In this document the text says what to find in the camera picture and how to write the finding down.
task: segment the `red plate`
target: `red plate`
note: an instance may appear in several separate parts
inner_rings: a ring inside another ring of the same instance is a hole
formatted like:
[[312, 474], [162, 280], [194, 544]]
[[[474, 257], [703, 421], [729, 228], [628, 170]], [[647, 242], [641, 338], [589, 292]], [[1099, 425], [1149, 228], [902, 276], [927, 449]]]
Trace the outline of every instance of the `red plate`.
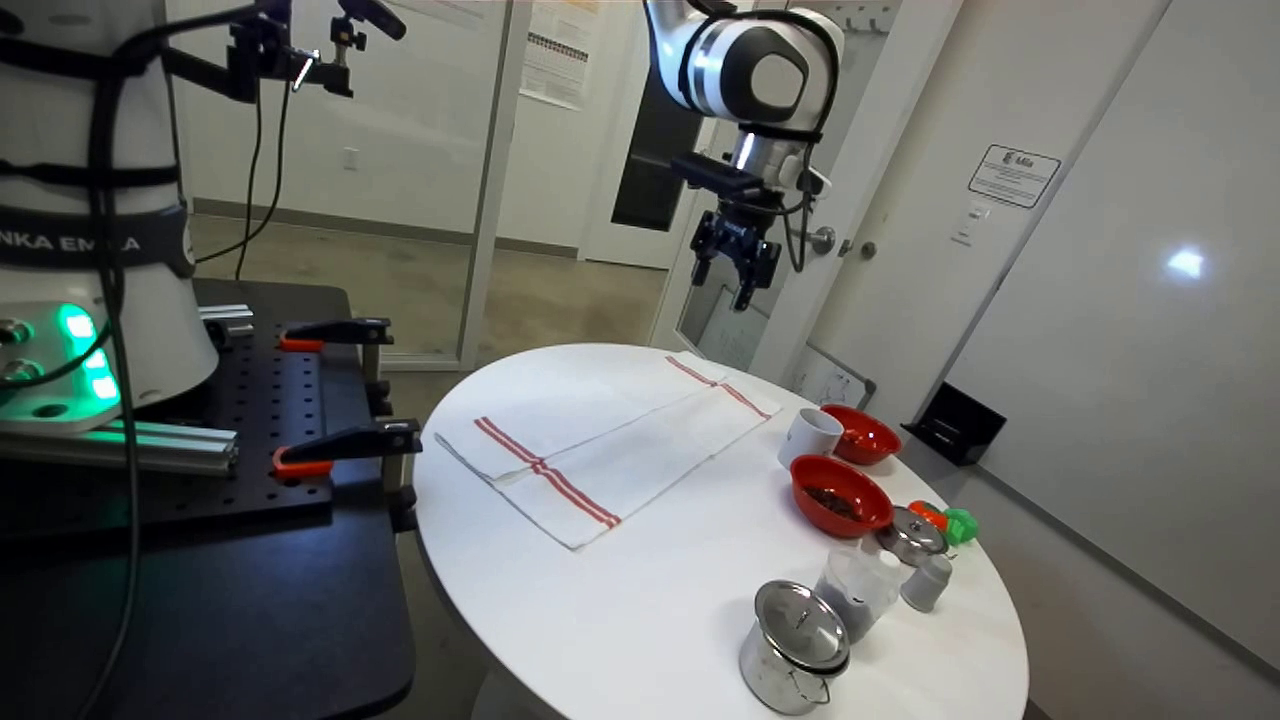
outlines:
[[843, 425], [838, 457], [848, 465], [879, 465], [885, 457], [902, 453], [902, 440], [889, 425], [861, 409], [823, 402], [828, 417]]
[[879, 482], [831, 457], [798, 457], [792, 493], [804, 520], [841, 539], [867, 536], [894, 520], [894, 498]]

